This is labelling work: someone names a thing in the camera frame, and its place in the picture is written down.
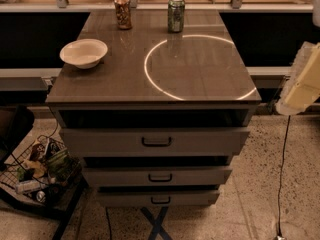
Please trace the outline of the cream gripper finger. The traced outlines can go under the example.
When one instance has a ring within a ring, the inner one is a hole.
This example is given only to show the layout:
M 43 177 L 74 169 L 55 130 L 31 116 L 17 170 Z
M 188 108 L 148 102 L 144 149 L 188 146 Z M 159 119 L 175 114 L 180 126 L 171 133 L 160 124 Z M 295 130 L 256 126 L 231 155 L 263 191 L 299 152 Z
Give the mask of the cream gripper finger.
M 281 115 L 304 112 L 320 97 L 320 43 L 304 42 L 291 67 L 289 79 L 276 102 Z

